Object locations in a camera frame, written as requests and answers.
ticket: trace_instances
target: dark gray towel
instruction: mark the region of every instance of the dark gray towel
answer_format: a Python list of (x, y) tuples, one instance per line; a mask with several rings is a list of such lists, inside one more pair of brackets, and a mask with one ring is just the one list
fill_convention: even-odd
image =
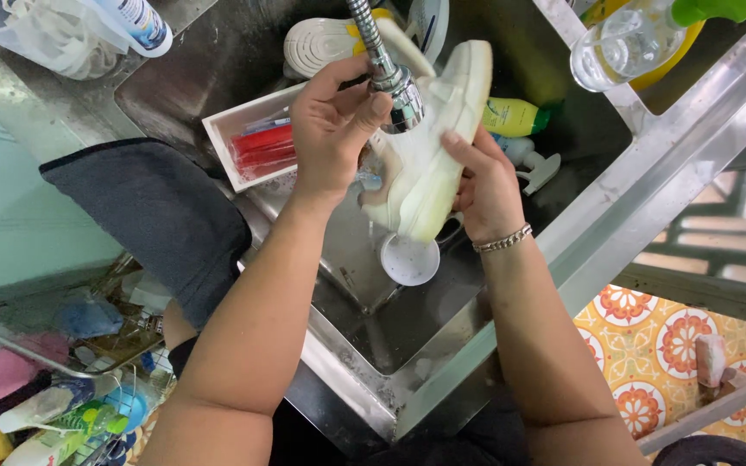
[(163, 283), (195, 328), (238, 278), (249, 227), (212, 179), (166, 143), (99, 144), (39, 172)]

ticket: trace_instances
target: white plastic tray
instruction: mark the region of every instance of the white plastic tray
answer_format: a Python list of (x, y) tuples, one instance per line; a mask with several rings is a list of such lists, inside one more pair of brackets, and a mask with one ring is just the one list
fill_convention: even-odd
[(263, 183), (298, 168), (298, 164), (291, 162), (288, 166), (280, 168), (273, 173), (247, 181), (240, 176), (237, 168), (235, 168), (228, 146), (230, 138), (241, 134), (247, 124), (264, 119), (289, 106), (295, 101), (296, 96), (304, 88), (305, 84), (301, 83), (293, 87), (288, 87), (285, 90), (279, 90), (273, 94), (264, 95), (264, 97), (255, 99), (254, 101), (249, 101), (233, 109), (225, 110), (203, 119), (203, 127), (206, 128), (209, 139), (212, 140), (215, 153), (221, 160), (221, 164), (223, 164), (223, 168), (235, 192), (241, 192), (250, 186)]

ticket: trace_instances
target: green bottle cap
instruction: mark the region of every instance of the green bottle cap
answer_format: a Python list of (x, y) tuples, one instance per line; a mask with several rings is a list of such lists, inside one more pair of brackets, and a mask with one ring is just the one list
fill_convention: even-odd
[(551, 118), (551, 112), (537, 109), (537, 113), (534, 115), (534, 122), (531, 124), (531, 133), (534, 134), (545, 129), (545, 125), (549, 124), (549, 118)]
[(678, 26), (689, 27), (711, 17), (746, 20), (746, 0), (675, 0), (670, 10)]
[(129, 418), (123, 415), (117, 415), (115, 418), (109, 420), (109, 424), (105, 427), (105, 431), (109, 434), (121, 434), (128, 426)]

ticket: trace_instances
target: silver chain bracelet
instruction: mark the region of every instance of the silver chain bracelet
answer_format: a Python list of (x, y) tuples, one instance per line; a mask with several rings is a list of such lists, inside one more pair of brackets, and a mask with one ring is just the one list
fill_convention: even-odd
[(513, 246), (519, 243), (520, 241), (523, 241), (523, 239), (530, 234), (531, 225), (526, 222), (523, 228), (520, 228), (519, 231), (513, 233), (511, 236), (500, 239), (498, 241), (492, 241), (491, 243), (487, 243), (485, 245), (474, 245), (474, 250), (477, 252), (488, 252), (497, 249), (505, 249), (509, 246)]

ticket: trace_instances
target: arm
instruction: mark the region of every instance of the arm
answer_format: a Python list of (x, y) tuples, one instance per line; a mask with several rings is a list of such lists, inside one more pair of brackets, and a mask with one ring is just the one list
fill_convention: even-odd
[[(465, 165), (455, 207), (476, 244), (523, 227), (513, 165), (482, 127), (469, 146), (443, 138)], [(646, 464), (612, 392), (560, 300), (531, 237), (482, 253), (503, 376), (512, 388), (536, 464)]]
[(330, 64), (291, 109), (298, 179), (272, 232), (204, 328), (164, 404), (142, 464), (265, 464), (272, 415), (301, 356), (324, 230), (356, 173), (362, 145), (388, 115), (364, 57)]

